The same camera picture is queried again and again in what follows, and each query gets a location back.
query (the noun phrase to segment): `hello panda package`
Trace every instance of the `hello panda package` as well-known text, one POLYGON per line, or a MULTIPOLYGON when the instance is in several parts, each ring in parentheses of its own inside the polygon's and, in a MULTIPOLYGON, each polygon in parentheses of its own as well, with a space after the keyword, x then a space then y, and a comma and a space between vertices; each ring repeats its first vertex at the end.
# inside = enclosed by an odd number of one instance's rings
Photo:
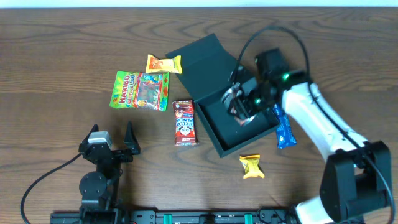
POLYGON ((193 146, 197 143, 193 125, 193 101, 174 101, 175 146, 193 146))

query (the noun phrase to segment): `wooden table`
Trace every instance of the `wooden table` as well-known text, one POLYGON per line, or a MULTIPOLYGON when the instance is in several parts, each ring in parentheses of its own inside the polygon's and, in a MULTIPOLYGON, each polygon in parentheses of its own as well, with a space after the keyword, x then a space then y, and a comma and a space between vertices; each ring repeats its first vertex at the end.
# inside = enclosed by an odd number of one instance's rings
MULTIPOLYGON (((123 165, 119 196, 130 207, 257 209, 299 203, 318 194, 324 161, 292 119, 298 145, 277 149, 272 133, 220 159, 201 122, 200 144, 175 147, 171 102, 189 98, 170 77, 166 112, 109 107, 116 71, 145 70, 147 54, 164 54, 215 33, 235 57, 249 36, 268 24, 295 30, 307 45, 313 79, 334 109, 370 141, 392 152, 397 188, 397 9, 8 9, 0 10, 0 223, 21 223, 28 186, 78 153, 95 123, 123 146, 127 121, 142 148, 123 165), (264 179, 243 180, 239 154, 259 153, 264 179)), ((256 53, 280 46, 303 68, 297 44, 269 32, 249 46, 243 64, 255 70, 256 53)), ((80 179, 95 166, 79 158, 29 194, 32 223, 78 210, 80 179)), ((367 216, 384 223, 389 209, 367 216)))

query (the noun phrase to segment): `box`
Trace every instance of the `box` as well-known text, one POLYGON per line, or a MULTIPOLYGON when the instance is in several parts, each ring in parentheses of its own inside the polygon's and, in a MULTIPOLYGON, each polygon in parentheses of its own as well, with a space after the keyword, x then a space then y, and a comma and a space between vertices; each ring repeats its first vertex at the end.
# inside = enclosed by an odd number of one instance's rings
MULTIPOLYGON (((278 119, 272 110, 265 110, 241 127, 226 111, 221 97, 232 83, 228 81, 236 59, 220 44, 216 35, 208 35, 194 43, 167 53, 167 58, 182 56, 182 74, 178 79, 195 102, 195 111, 220 157, 224 157, 265 135, 274 132, 278 119)), ((248 80, 250 71, 245 71, 248 80)))

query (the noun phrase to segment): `yellow snack wrapper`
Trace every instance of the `yellow snack wrapper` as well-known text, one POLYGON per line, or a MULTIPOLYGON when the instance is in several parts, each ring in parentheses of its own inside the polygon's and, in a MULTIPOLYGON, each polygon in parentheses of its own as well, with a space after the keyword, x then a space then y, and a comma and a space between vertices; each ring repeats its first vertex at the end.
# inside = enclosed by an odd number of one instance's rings
POLYGON ((148 55, 146 73, 152 72, 173 72, 182 73, 181 67, 181 55, 176 56, 173 59, 162 59, 159 60, 153 55, 148 55))
POLYGON ((261 177, 264 178, 264 174, 261 172, 259 168, 259 160, 260 155, 251 155, 251 156, 241 156, 239 158, 244 168, 244 176, 243 179, 249 177, 261 177))

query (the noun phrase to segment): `blue snack package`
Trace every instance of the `blue snack package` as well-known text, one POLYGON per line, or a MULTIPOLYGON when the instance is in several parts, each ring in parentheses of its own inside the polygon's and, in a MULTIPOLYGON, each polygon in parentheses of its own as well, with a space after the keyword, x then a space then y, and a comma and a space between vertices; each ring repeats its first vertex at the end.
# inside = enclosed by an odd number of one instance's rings
POLYGON ((297 145, 297 141, 293 136, 292 129, 290 128, 289 118, 285 114, 285 111, 282 110, 282 107, 278 103, 274 105, 272 110, 280 123, 278 129, 276 129, 278 149, 297 145))

